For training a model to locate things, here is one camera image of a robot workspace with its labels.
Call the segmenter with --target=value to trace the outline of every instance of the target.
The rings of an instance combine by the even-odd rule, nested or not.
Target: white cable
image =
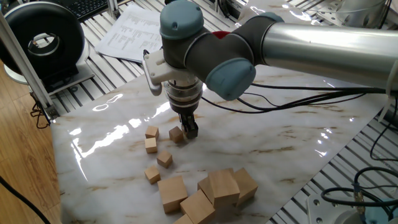
[[[398,60],[396,60],[394,62],[394,64],[392,65],[390,75],[388,76],[388,79],[387,79],[386,94],[388,96],[388,100],[387,100],[386,104],[384,105],[383,110],[381,111],[381,114],[378,119],[379,122],[381,122],[384,119],[384,116],[386,115],[387,110],[390,107],[391,102],[394,99],[394,97],[391,96],[391,87],[392,87],[392,81],[394,80],[394,78],[397,74],[397,71],[398,71]]]

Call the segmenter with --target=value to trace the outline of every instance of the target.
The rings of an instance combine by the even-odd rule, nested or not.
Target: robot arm
[[[259,64],[385,88],[398,60],[398,33],[332,26],[286,24],[273,14],[253,17],[219,39],[203,27],[200,8],[174,1],[160,15],[163,50],[144,57],[154,95],[165,82],[172,109],[185,132],[197,136],[193,111],[202,82],[225,100],[241,96]],[[392,90],[398,90],[397,79]]]

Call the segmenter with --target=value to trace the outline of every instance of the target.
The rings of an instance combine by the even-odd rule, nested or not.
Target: wooden cube
[[[157,138],[159,137],[159,128],[158,127],[153,127],[153,126],[148,126],[147,131],[145,132],[145,137],[146,138]]]
[[[163,150],[157,156],[157,163],[164,168],[169,168],[169,165],[173,162],[173,155],[166,150]]]
[[[239,200],[236,203],[236,206],[239,206],[247,199],[253,197],[259,186],[244,168],[236,171],[234,174],[234,178],[236,180],[236,183],[238,184],[239,190],[241,191],[239,195]]]
[[[181,202],[181,211],[193,224],[206,224],[216,217],[216,210],[201,190]]]
[[[182,176],[161,180],[157,183],[164,213],[180,209],[180,203],[188,197]]]
[[[156,153],[156,138],[145,139],[145,148],[147,150],[147,153]]]
[[[193,224],[193,223],[192,223],[191,219],[188,217],[188,215],[185,214],[183,217],[179,218],[173,224]]]
[[[215,208],[237,203],[240,190],[229,169],[209,172],[208,174]]]
[[[181,129],[177,126],[169,131],[169,136],[174,143],[179,143],[184,140],[184,133],[182,133]]]
[[[232,168],[229,168],[228,170],[231,174],[234,173],[234,170]],[[211,189],[208,177],[198,182],[198,190],[202,190],[206,197],[209,199],[209,201],[214,202],[213,190]]]
[[[160,173],[156,166],[151,166],[145,170],[145,176],[148,178],[150,184],[160,181]]]

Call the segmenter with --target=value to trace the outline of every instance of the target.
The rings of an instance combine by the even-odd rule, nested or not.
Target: marble surface
[[[336,80],[265,66],[256,83],[297,86],[351,86]],[[250,87],[282,104],[317,91]],[[204,97],[226,102],[205,87]],[[243,98],[269,106],[258,96]],[[145,77],[55,120],[51,125],[61,202],[84,224],[173,223],[181,213],[165,215],[157,184],[144,170],[156,162],[144,146],[148,125],[158,126],[159,152],[173,154],[173,164],[159,168],[162,179],[182,175],[188,194],[210,171],[244,167],[259,185],[254,200],[217,211],[214,223],[265,223],[335,156],[381,109],[383,95],[367,95],[335,105],[301,106],[265,114],[239,114],[201,101],[195,111],[199,137],[183,144],[169,139],[179,120],[164,94],[155,97]]]
[[[319,25],[319,22],[312,19],[311,16],[303,12],[301,9],[294,7],[285,0],[250,0],[243,7],[237,26],[244,24],[253,16],[260,15],[264,12],[273,12],[283,18],[286,23],[303,24],[303,25]]]

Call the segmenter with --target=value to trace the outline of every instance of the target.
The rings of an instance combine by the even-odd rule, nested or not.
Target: computer keyboard
[[[80,22],[83,22],[105,10],[107,7],[107,0],[77,0],[66,8],[69,9]]]

